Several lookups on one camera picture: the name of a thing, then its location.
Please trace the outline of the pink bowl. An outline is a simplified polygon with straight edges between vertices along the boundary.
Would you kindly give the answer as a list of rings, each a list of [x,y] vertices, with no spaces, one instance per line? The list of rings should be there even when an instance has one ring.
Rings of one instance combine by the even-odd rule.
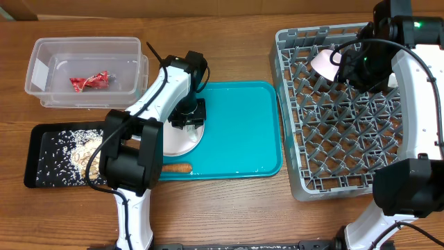
[[[312,69],[329,81],[334,81],[339,70],[339,66],[333,65],[330,62],[332,52],[333,50],[324,49],[320,51],[318,55],[315,56],[310,62]]]

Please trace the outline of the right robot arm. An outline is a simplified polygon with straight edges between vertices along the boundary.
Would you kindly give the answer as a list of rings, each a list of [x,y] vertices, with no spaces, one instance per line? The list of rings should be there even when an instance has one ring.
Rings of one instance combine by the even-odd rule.
[[[336,241],[339,249],[392,249],[391,236],[443,210],[443,19],[413,15],[409,1],[383,0],[341,54],[335,79],[379,92],[394,75],[400,93],[398,159],[375,172],[373,200]]]

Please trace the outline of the red snack wrapper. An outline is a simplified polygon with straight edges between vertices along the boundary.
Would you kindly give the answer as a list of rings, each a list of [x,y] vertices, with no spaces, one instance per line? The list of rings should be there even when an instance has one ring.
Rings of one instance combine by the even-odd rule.
[[[70,78],[69,80],[76,92],[83,92],[87,88],[106,89],[116,80],[116,77],[108,71],[103,71],[89,78]]]

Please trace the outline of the white round bowl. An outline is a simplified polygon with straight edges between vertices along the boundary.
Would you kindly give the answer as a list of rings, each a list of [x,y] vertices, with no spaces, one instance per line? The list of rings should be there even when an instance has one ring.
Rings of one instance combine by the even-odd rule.
[[[388,87],[389,88],[397,88],[398,87],[398,81],[397,81],[394,73],[392,73],[388,78]]]

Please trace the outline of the rice and peanut scraps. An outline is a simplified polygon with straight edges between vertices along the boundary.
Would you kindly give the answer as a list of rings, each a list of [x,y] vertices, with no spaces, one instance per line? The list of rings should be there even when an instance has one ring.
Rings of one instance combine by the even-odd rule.
[[[86,185],[87,163],[102,139],[103,131],[100,129],[44,133],[37,162],[36,186]]]

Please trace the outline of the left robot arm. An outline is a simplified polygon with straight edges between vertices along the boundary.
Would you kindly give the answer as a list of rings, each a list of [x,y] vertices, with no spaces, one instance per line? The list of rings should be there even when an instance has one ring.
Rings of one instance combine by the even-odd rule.
[[[167,56],[154,84],[125,111],[111,110],[103,131],[99,172],[114,192],[119,238],[114,249],[152,249],[149,202],[163,166],[164,123],[198,130],[206,119],[208,68],[203,54],[188,51],[184,58]]]

